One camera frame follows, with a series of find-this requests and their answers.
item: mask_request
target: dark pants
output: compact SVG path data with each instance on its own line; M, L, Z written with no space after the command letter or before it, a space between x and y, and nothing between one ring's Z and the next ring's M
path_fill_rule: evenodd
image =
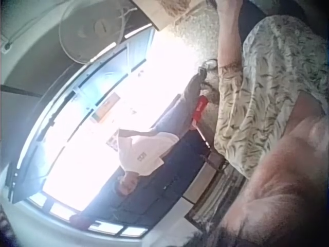
M182 96L175 105L156 123L157 132L167 132L182 138L190 129L193 114L200 98L201 83L206 79L207 73L203 69L192 77Z
M208 3L217 8L216 0L208 0ZM280 0L279 15L290 15L299 18L308 25L304 10L293 0ZM239 16L239 33L242 44L255 25L265 17L266 14L255 4L249 0L243 0Z

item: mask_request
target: skin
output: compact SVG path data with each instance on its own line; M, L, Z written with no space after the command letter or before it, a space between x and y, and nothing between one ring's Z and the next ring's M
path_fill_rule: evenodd
M126 171L124 176L119 178L118 190L123 196L130 195L137 187L139 174Z
M217 0L218 65L241 61L238 30L242 0ZM325 213L328 186L328 122L320 104L301 93L279 143L257 166L221 226L261 244Z

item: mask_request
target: window frame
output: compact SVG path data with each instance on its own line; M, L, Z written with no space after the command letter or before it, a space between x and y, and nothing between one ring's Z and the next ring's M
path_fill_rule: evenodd
M47 217L49 217L53 220L56 220L56 221L58 221L62 224L65 224L66 226L72 227L70 225L69 221L67 221L67 220L65 220L65 219L63 219L59 216L56 216L55 214L52 214L50 211L56 203L63 206L63 207L66 207L67 209L69 209L71 211L74 211L76 213L80 213L80 211L66 205L65 203L62 203L62 202L52 198L50 195L48 195L47 193L45 193L43 191L41 191L40 194L42 194L43 196L45 196L47 198L43 206L37 205L31 198L25 199L25 202L28 203L29 205L33 206L34 208L36 208L38 211L40 211L45 216L47 216ZM126 224L118 225L116 223L105 222L105 221L98 220L98 219L96 219L95 223L92 224L92 225L93 226L99 226L101 223L108 223L108 224L113 224L113 225L117 225L117 226L122 226L122 229L120 231L118 231L116 234L113 234L113 233L110 233L110 232L107 233L107 232L104 232L104 231L93 230L93 229L90 229L90 228L86 232L96 234L96 235L99 235L99 236L111 236L111 237L121 238L121 239L142 239L151 230L151 229L146 229L145 227L142 227L142 226L136 226L136 225L131 226L131 225L126 225ZM123 236L122 233L130 227L132 227L132 228L144 228L146 230L140 236L136 236L136 237Z

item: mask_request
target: hair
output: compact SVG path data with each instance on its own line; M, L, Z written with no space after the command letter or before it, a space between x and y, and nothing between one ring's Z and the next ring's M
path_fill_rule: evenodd
M290 247L290 246L322 246L326 243L328 227L328 214L313 223L307 222L295 229L287 230L284 235L270 234L266 238L248 239L247 221L239 232L228 231L225 226L218 225L208 232L195 233L182 247Z
M206 3L213 7L214 9L217 9L217 3L216 0L206 0Z

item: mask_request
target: person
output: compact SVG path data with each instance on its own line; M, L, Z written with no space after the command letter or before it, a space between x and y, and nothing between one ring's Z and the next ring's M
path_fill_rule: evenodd
M118 153L124 176L114 185L117 194L131 194L140 176L148 176L163 165L163 157L191 127L206 76L206 69L200 67L183 95L149 131L119 130Z
M294 13L210 2L220 20L215 146L249 181L220 224L185 246L319 246L328 233L326 41ZM244 40L239 23L251 26Z

